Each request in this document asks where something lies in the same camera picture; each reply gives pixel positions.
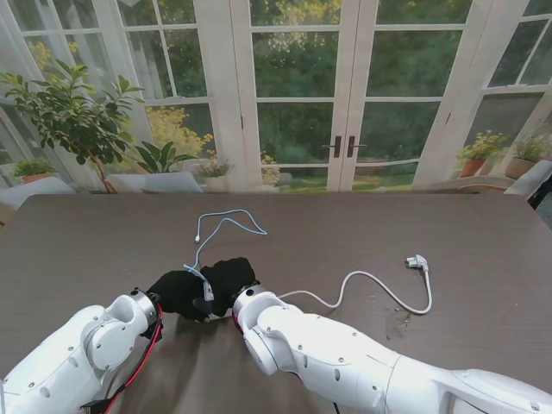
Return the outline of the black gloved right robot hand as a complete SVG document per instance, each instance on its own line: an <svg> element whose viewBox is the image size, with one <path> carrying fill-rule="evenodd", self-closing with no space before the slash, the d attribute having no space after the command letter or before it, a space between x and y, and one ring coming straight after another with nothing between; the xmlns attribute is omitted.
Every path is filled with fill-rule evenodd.
<svg viewBox="0 0 552 414"><path fill-rule="evenodd" d="M225 317L244 289L260 283L248 259L243 257L220 260L212 267L202 267L201 274L210 283L214 295L211 310L216 317Z"/></svg>

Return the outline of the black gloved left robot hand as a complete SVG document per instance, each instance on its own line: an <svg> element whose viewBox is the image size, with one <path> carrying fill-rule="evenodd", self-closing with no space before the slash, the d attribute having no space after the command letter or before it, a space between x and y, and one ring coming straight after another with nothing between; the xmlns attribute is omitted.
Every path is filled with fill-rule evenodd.
<svg viewBox="0 0 552 414"><path fill-rule="evenodd" d="M187 271L171 271L163 274L147 289L166 313L175 313L184 319L203 322L209 314L199 304L204 300L204 282Z"/></svg>

